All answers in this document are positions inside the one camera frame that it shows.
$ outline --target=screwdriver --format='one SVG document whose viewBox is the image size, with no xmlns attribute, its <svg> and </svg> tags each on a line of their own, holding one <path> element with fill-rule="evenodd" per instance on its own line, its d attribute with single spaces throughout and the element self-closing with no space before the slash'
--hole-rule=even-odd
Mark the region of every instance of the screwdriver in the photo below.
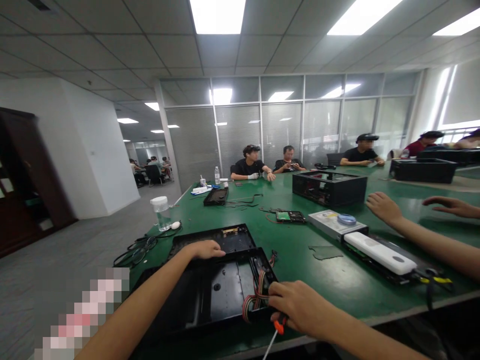
<svg viewBox="0 0 480 360">
<path fill-rule="evenodd" d="M 285 315 L 283 312 L 280 313 L 280 316 L 278 317 L 277 320 L 273 322 L 273 326 L 275 326 L 275 333 L 273 333 L 273 337 L 271 338 L 270 345 L 266 348 L 266 353 L 263 356 L 262 360 L 265 360 L 270 352 L 270 349 L 272 348 L 272 345 L 275 341 L 275 338 L 277 337 L 277 334 L 283 335 L 284 334 L 284 326 L 287 323 L 288 316 Z"/>
</svg>

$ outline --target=ceiling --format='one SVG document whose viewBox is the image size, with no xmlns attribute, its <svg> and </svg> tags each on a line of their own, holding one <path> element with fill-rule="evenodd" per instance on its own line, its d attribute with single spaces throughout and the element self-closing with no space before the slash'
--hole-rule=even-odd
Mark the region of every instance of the ceiling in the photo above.
<svg viewBox="0 0 480 360">
<path fill-rule="evenodd" d="M 157 101 L 158 78 L 390 72 L 480 57 L 480 28 L 431 36 L 478 0 L 403 0 L 362 36 L 327 36 L 354 0 L 246 0 L 239 35 L 196 34 L 188 0 L 42 1 L 52 12 L 0 1 L 0 79 L 56 76 L 90 90 L 142 123 L 121 125 L 129 140 L 162 138 L 143 104 Z"/>
</svg>

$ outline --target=red shirt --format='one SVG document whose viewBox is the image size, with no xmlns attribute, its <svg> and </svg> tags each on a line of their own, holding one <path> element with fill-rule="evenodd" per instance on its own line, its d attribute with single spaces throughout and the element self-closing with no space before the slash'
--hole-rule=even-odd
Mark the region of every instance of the red shirt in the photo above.
<svg viewBox="0 0 480 360">
<path fill-rule="evenodd" d="M 428 144 L 427 146 L 424 146 L 420 140 L 417 140 L 415 142 L 412 142 L 410 145 L 408 145 L 405 149 L 408 149 L 410 152 L 409 156 L 417 156 L 419 152 L 422 152 L 425 150 L 425 148 L 430 147 L 430 146 L 437 146 L 437 144 Z"/>
</svg>

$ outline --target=black t-shirt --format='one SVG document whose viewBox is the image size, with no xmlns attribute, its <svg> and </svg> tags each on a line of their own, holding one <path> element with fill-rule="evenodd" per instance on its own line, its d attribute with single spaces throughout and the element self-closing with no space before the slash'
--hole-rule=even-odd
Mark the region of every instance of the black t-shirt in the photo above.
<svg viewBox="0 0 480 360">
<path fill-rule="evenodd" d="M 350 150 L 345 151 L 343 157 L 350 162 L 360 162 L 365 160 L 372 160 L 377 157 L 377 153 L 372 149 L 365 152 L 360 152 L 358 147 L 351 148 Z"/>
<path fill-rule="evenodd" d="M 262 170 L 262 168 L 264 166 L 265 164 L 262 162 L 262 160 L 257 160 L 252 165 L 248 166 L 247 160 L 243 158 L 242 160 L 238 160 L 236 164 L 233 165 L 232 173 L 235 173 L 237 175 L 252 175 L 255 173 L 263 173 L 264 171 Z"/>
<path fill-rule="evenodd" d="M 273 169 L 273 171 L 276 171 L 276 170 L 280 169 L 286 163 L 287 162 L 283 159 L 282 160 L 277 160 L 275 162 L 275 168 Z M 291 164 L 298 164 L 301 168 L 305 167 L 299 159 L 292 159 Z M 292 171 L 297 171 L 297 170 L 295 170 L 294 167 L 290 167 L 288 169 L 283 170 L 284 173 L 289 173 L 289 172 L 292 172 Z"/>
</svg>

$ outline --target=green workbench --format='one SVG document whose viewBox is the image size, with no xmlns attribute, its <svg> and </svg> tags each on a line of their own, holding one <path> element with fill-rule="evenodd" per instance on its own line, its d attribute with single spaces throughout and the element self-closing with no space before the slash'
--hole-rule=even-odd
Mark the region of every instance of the green workbench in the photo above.
<svg viewBox="0 0 480 360">
<path fill-rule="evenodd" d="M 480 247 L 480 221 L 455 217 L 422 206 L 423 199 L 434 195 L 455 197 L 471 204 L 480 205 L 480 194 L 388 181 L 385 178 L 388 177 L 389 167 L 390 162 L 387 162 L 384 168 L 339 167 L 335 172 L 368 176 L 367 195 L 375 191 L 384 192 L 400 206 L 406 218 L 435 232 Z M 279 281 L 302 280 L 332 304 L 370 326 L 427 310 L 424 285 L 402 286 L 389 283 L 311 224 L 277 224 L 266 219 L 266 213 L 259 211 L 258 207 L 302 211 L 304 216 L 326 209 L 292 193 L 292 174 L 279 174 L 272 183 L 264 178 L 246 180 L 242 183 L 242 187 L 236 187 L 234 183 L 230 183 L 228 200 L 263 194 L 263 197 L 256 198 L 259 206 L 246 209 L 223 206 L 204 207 L 203 197 L 198 198 L 191 195 L 191 189 L 186 191 L 170 209 L 171 218 L 174 221 L 182 221 L 183 229 L 179 234 L 196 233 L 245 223 L 258 247 L 262 247 L 266 254 L 270 254 L 272 249 L 278 252 L 273 270 Z M 371 233 L 434 264 L 439 263 L 397 235 L 376 218 L 364 204 L 359 203 L 336 210 L 355 216 L 360 222 L 370 227 Z M 149 235 L 157 233 L 158 230 L 154 227 L 150 230 Z M 325 241 L 342 249 L 344 256 L 322 261 L 315 259 L 314 252 L 309 249 L 309 246 L 325 244 Z M 158 266 L 165 261 L 171 245 L 172 238 L 162 239 L 154 249 L 147 253 L 145 257 L 147 262 L 142 262 L 130 272 L 130 288 L 134 286 L 145 269 Z M 443 307 L 480 296 L 478 284 L 446 265 L 442 267 L 452 279 L 455 292 L 436 291 L 435 307 Z M 159 342 L 156 348 L 138 349 L 132 358 L 158 358 L 160 352 L 164 359 L 216 359 L 222 357 L 246 359 L 263 355 L 273 332 L 273 325 L 267 321 L 248 325 L 240 320 L 235 326 L 222 331 L 205 333 L 201 338 Z M 277 337 L 272 351 L 312 341 L 311 338 L 289 329 L 284 336 Z"/>
</svg>

